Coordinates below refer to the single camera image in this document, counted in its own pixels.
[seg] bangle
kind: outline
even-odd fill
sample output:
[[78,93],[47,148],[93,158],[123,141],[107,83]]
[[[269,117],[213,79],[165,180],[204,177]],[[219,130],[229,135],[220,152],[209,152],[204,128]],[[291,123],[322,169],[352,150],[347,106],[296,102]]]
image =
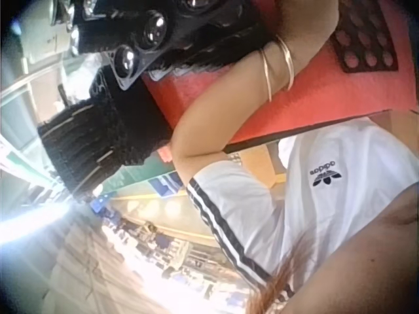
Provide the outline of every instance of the bangle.
[[293,87],[294,76],[295,76],[293,58],[291,57],[291,52],[289,51],[288,46],[285,44],[282,38],[279,37],[278,35],[276,35],[276,38],[278,40],[277,41],[278,46],[282,49],[283,54],[285,55],[285,62],[287,63],[287,66],[288,66],[289,83],[288,83],[287,90],[290,90],[291,87]]
[[266,54],[264,50],[260,49],[259,52],[261,53],[262,60],[263,60],[264,77],[266,79],[266,85],[268,86],[269,102],[271,102],[272,101],[272,87],[270,86],[270,80],[269,80],[268,61],[266,59]]

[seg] red surface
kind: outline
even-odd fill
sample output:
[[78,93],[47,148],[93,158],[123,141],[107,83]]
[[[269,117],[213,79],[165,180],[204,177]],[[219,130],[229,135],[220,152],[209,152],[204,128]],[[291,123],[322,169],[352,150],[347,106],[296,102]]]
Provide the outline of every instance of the red surface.
[[[270,0],[257,2],[264,16],[274,12]],[[327,43],[298,75],[291,91],[276,94],[272,103],[245,123],[232,142],[388,109],[417,109],[407,23],[393,2],[382,0],[381,5],[397,52],[398,72],[346,74]],[[193,100],[224,71],[145,81],[174,127]]]

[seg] black rubber mat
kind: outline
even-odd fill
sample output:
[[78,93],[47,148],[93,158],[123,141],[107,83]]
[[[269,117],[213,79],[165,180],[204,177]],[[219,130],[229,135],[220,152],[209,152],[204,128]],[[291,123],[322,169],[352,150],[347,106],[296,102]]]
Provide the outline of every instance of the black rubber mat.
[[331,40],[346,73],[397,71],[397,54],[378,0],[340,0]]

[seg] white t-shirt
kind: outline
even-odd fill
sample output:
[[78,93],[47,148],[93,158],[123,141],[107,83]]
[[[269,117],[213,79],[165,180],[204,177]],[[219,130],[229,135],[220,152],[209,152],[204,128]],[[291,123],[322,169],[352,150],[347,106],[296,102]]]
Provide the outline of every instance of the white t-shirt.
[[368,118],[294,138],[284,202],[230,161],[199,171],[188,195],[227,257],[252,285],[264,285],[303,232],[313,255],[282,292],[292,297],[325,259],[419,181],[419,160]]

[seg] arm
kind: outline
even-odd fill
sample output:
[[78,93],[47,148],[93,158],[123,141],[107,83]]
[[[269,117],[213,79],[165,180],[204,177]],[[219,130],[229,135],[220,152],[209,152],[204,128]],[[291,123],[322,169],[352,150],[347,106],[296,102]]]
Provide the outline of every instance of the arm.
[[414,184],[333,253],[287,313],[417,313],[418,192]]
[[[337,0],[281,0],[282,38],[291,50],[298,73],[323,46],[336,27]],[[274,43],[264,48],[272,92],[289,81],[285,58]],[[243,123],[266,102],[263,60],[253,52],[206,90],[175,128],[173,162],[187,184],[203,167],[227,159],[222,152]]]

